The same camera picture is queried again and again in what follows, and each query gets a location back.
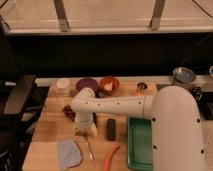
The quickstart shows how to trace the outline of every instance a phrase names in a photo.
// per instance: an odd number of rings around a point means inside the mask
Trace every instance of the gray cloth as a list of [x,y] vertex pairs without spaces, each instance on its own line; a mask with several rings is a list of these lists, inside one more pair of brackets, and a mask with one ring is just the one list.
[[72,139],[59,142],[57,145],[57,153],[61,170],[66,170],[81,163],[81,151]]

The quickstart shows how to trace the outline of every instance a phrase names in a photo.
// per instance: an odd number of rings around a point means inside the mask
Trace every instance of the chair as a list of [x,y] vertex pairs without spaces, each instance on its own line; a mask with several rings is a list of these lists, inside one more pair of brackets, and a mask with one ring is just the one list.
[[[39,118],[44,102],[36,90],[34,75],[22,76],[15,86],[0,83],[0,171],[18,170],[19,144]],[[26,111],[34,115],[23,122]]]

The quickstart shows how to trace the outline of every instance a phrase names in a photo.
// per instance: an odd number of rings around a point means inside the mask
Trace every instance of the cup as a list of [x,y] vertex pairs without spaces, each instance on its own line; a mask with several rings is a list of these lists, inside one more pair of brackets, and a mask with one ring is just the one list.
[[68,78],[60,78],[56,81],[58,93],[62,96],[69,96],[71,92],[71,82]]

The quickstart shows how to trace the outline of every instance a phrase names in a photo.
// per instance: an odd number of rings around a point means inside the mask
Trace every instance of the orange carrot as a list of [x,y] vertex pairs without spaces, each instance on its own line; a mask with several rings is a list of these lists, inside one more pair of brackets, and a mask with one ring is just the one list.
[[107,156],[104,160],[103,171],[109,171],[109,166],[110,166],[110,163],[112,160],[112,156],[119,148],[120,148],[120,146],[118,144],[116,144],[109,150],[109,152],[107,153]]

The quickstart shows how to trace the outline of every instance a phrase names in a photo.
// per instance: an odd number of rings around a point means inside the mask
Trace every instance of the small bowl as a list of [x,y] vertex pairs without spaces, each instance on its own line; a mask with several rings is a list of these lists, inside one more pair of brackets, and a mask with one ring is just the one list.
[[112,95],[115,90],[119,87],[120,83],[115,77],[107,76],[100,80],[100,90],[106,95]]

